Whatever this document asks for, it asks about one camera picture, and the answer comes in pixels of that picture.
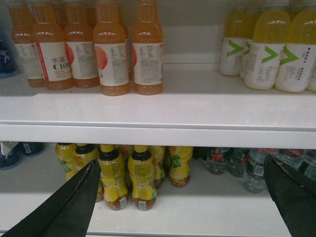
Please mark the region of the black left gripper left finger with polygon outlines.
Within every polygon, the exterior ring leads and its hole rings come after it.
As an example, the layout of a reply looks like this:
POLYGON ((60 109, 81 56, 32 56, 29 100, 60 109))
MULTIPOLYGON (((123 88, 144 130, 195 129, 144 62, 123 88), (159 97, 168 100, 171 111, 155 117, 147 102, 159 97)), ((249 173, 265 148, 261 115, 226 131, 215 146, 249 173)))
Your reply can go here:
POLYGON ((89 162, 4 237, 84 237, 99 187, 101 167, 89 162))

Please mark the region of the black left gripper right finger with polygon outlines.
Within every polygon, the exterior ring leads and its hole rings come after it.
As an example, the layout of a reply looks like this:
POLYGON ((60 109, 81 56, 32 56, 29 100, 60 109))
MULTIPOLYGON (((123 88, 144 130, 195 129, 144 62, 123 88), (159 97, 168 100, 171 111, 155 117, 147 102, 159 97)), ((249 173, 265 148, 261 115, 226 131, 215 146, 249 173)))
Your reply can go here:
POLYGON ((267 155, 264 180, 291 236, 316 235, 316 182, 295 168, 267 155))

